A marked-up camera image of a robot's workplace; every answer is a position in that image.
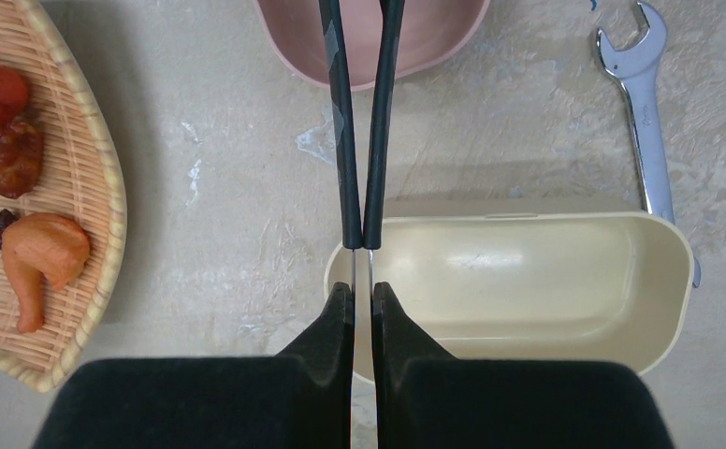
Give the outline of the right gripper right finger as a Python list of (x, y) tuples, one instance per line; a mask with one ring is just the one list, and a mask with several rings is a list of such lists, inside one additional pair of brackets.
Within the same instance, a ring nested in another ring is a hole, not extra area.
[(383, 448), (670, 448), (645, 384), (605, 361), (459, 359), (401, 307), (371, 297)]

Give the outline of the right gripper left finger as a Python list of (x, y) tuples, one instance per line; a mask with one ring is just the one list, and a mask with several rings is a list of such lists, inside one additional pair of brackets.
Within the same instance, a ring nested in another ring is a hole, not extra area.
[(355, 297), (333, 286), (320, 315), (275, 355), (115, 358), (62, 387), (37, 448), (346, 448)]

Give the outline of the woven bamboo basket tray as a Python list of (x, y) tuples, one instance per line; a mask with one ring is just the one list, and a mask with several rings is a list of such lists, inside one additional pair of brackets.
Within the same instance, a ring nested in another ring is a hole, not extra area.
[(0, 210), (52, 212), (78, 223), (91, 242), (81, 275), (61, 290), (45, 286), (45, 322), (16, 327), (18, 300), (0, 255), (0, 371), (39, 393), (75, 369), (111, 298), (123, 261), (127, 214), (123, 173), (106, 121), (79, 64), (37, 1), (0, 1), (0, 65), (20, 72), (45, 143), (36, 188)]

